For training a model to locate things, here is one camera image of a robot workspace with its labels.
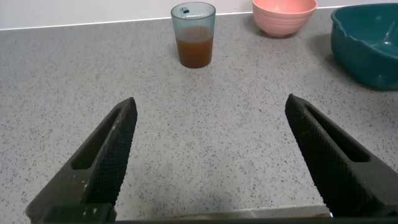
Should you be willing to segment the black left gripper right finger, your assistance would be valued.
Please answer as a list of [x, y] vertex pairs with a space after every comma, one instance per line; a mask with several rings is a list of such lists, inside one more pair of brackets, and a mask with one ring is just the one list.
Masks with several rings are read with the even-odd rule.
[[397, 172], [308, 101], [285, 115], [324, 203], [336, 217], [396, 217]]

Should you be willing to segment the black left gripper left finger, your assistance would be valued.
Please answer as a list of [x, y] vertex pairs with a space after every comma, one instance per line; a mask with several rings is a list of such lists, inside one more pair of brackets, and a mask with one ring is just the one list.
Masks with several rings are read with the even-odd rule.
[[32, 223], [111, 223], [137, 122], [134, 98], [118, 103], [27, 206]]

